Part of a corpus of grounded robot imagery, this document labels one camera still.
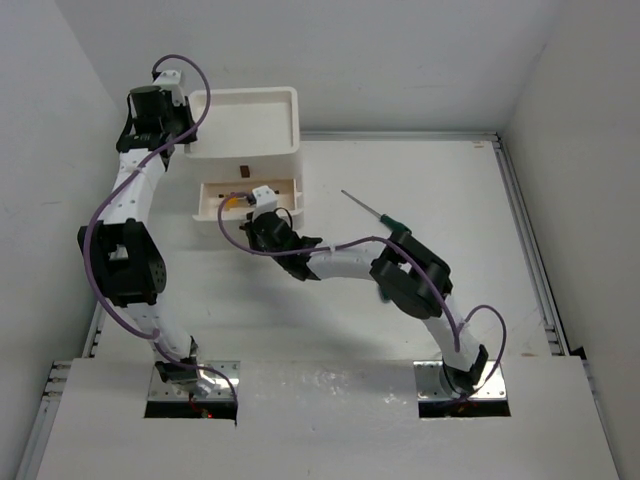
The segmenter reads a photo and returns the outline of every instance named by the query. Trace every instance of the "white robotic arm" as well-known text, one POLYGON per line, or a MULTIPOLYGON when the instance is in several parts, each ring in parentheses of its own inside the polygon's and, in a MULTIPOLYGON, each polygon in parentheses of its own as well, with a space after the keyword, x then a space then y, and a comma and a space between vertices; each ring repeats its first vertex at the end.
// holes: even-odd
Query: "white robotic arm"
MULTIPOLYGON (((243 226, 252 249, 265 252, 329 247, 328 250, 306 255, 278 256, 274 259, 299 280, 326 280, 353 278, 375 281, 390 294, 391 300, 402 311, 420 319, 441 349, 446 378, 457 392, 469 393, 477 384, 486 364, 486 348, 468 329, 458 333, 459 349, 455 348, 454 333, 449 319, 434 300, 431 289, 420 281, 416 272, 399 265, 399 256, 382 243, 363 243, 347 249, 333 249, 320 238, 299 237, 290 225, 278 217, 277 196, 269 187, 254 189, 249 197, 255 210, 243 226)), ((425 272, 433 276, 440 286, 440 295, 454 317, 456 328, 463 318, 458 312, 449 281, 446 263, 415 240, 410 232, 394 233, 393 243, 422 264, 425 272)))
MULTIPOLYGON (((101 293, 150 338, 163 381, 197 394, 203 387, 200 383, 205 381, 199 375, 197 345, 161 301, 166 269, 146 228, 153 194, 169 166, 173 149, 165 150, 140 167, 151 152, 194 125, 181 82, 180 72, 167 70, 158 74, 153 85, 131 91, 135 113, 130 106, 125 130, 117 143, 120 165, 114 190, 133 171, 139 173, 102 212, 93 229, 90 251, 93 276, 101 293), (164 355, 156 351, 156 345, 164 355), (167 355, 191 368, 167 363, 167 355)), ((195 140, 193 133, 181 143, 195 140)), ((268 186, 254 189, 250 203, 255 209, 243 228, 252 249, 269 252, 322 246, 320 238, 298 237, 274 213, 277 196, 268 186)), ((78 234, 81 246, 85 231, 86 227, 83 227, 78 234)), ((450 296, 452 285, 446 263, 409 232, 394 233, 389 241, 422 264, 429 276, 433 276, 433 283, 447 305, 457 312, 450 296)), ((459 333, 460 348, 454 348, 451 325, 430 295, 429 288, 425 288, 410 270, 403 270, 396 257, 398 255, 385 245, 369 243, 347 250, 279 256, 275 260, 300 280, 342 277, 378 283, 398 308, 423 321, 442 350, 444 368, 449 370, 446 377, 452 383, 452 389, 469 392, 484 369, 486 349, 466 330, 459 333)), ((461 322, 462 318, 456 313, 455 320, 461 322)))

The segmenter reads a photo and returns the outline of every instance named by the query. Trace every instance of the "white table surface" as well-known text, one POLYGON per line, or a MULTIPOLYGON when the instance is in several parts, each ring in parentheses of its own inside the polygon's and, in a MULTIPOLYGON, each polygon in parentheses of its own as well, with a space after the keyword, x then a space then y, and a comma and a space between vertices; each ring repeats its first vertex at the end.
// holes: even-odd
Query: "white table surface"
MULTIPOLYGON (((463 312, 490 303, 504 315, 506 355, 550 355, 490 142, 303 143, 300 233, 344 241, 384 226, 340 193, 346 189, 403 221, 449 263, 463 312)), ((198 233, 199 186, 174 156, 154 197, 149 228, 168 269, 163 304, 206 358, 228 360, 432 359, 439 349, 421 322, 382 304, 373 282, 299 282, 272 260, 198 233)), ((478 313, 472 332, 493 357, 500 328, 478 313)), ((107 319, 97 358, 147 359, 148 345, 107 319)))
MULTIPOLYGON (((412 361, 439 356, 422 324, 372 282, 300 283, 197 235, 197 187, 175 158, 150 219, 166 299, 205 355, 241 361, 238 427, 144 419, 150 349, 107 320, 96 358, 73 363, 39 480, 615 479, 580 360, 550 356, 491 144, 306 142, 304 155, 302 232, 387 233, 345 188, 449 262, 463 311, 503 312, 512 416, 419 419, 412 361)), ((471 328, 497 350, 490 315, 471 328)))
POLYGON ((508 358, 511 417, 428 420, 409 361, 245 361, 237 428, 142 418, 149 372, 74 361, 38 479, 617 478, 577 357, 508 358))

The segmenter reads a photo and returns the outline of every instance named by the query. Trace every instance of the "green screwdriver handle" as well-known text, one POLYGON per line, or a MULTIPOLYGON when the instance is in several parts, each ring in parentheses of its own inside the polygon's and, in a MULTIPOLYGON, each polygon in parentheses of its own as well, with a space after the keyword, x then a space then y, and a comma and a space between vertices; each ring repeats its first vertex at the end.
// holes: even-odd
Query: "green screwdriver handle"
POLYGON ((411 229, 407 227, 404 223, 400 223, 397 220, 394 220, 387 214, 380 215, 380 223, 382 223, 385 227, 387 227, 392 232, 398 231, 398 232, 411 233, 411 229))

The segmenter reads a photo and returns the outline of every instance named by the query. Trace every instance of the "black bracket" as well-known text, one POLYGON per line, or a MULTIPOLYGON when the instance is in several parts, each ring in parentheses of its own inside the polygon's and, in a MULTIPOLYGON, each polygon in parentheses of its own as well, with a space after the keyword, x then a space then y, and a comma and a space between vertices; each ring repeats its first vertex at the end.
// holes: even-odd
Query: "black bracket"
POLYGON ((472 395, 474 393, 475 386, 480 382, 480 378, 482 378, 482 372, 484 371, 484 367, 487 364, 488 359, 489 352, 487 352, 487 347, 480 345, 478 356, 468 372, 450 367, 446 363, 442 362, 444 376, 447 383, 449 383, 451 390, 456 392, 462 390, 466 395, 472 395))
MULTIPOLYGON (((312 248, 322 242, 319 237, 300 237, 291 226, 275 212, 266 212, 256 220, 247 215, 248 222, 240 227, 244 230, 253 250, 261 252, 281 252, 312 248)), ((273 258, 293 278, 298 280, 319 280, 309 269, 309 255, 286 255, 273 258)))
MULTIPOLYGON (((78 231, 80 249, 87 227, 78 231)), ((130 303, 153 305, 167 284, 164 260, 142 222, 117 225, 98 222, 91 238, 91 266, 100 292, 117 307, 130 303), (125 256, 111 258, 119 247, 125 256)))
POLYGON ((157 361, 155 367, 160 375, 163 383, 170 381, 177 385, 187 385, 198 381, 198 362, 196 356, 198 353, 198 344, 191 337, 191 348, 187 358, 181 358, 180 363, 193 365, 194 368, 184 368, 170 362, 157 361))
MULTIPOLYGON (((389 240, 400 247, 425 271, 438 292, 445 298, 453 284, 451 268, 440 257, 417 241, 408 231, 394 231, 389 240)), ((392 248, 386 247, 371 263, 369 273, 396 306, 407 315, 421 320, 442 315, 442 307, 429 285, 392 248)))
MULTIPOLYGON (((153 151, 176 138, 195 125, 189 100, 184 105, 174 105, 171 92, 157 85, 134 88, 127 97, 127 121, 116 143, 119 153, 144 148, 153 151), (135 107, 135 116, 131 104, 135 107)), ((198 139, 196 132, 188 135, 180 144, 187 145, 198 139)), ((174 149, 161 154, 165 168, 174 149)))

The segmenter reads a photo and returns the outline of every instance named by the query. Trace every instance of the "white enclosure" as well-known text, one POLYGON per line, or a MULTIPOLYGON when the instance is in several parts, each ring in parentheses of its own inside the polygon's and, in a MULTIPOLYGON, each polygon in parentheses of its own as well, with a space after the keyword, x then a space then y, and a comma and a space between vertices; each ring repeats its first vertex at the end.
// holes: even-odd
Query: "white enclosure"
POLYGON ((51 2, 0 4, 0 478, 15 475, 51 362, 94 301, 75 240, 113 182, 122 117, 51 2))
POLYGON ((560 2, 56 0, 122 111, 175 52, 214 88, 296 88, 306 130, 503 128, 560 2))
POLYGON ((623 478, 640 421, 640 3, 572 0, 507 132, 562 320, 623 478))

